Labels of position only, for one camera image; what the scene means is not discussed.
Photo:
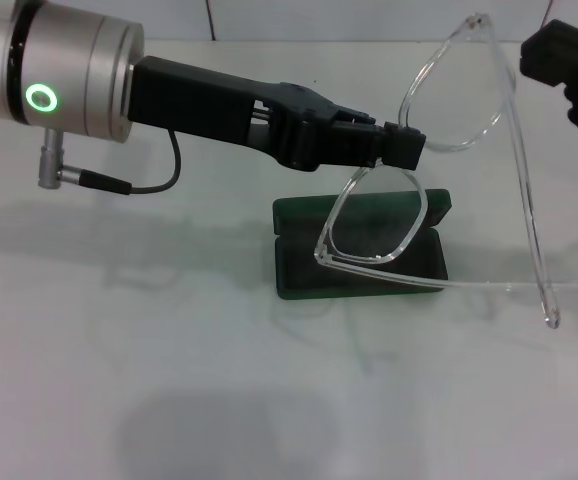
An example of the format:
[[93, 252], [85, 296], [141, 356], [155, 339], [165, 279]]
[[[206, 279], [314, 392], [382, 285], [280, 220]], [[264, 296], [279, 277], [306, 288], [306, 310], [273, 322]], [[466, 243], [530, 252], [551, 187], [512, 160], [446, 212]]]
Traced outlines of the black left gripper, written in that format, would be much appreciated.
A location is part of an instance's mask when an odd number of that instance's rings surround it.
[[398, 130], [289, 83], [265, 83], [148, 56], [133, 69], [129, 119], [263, 152], [312, 172], [331, 154], [329, 127]]

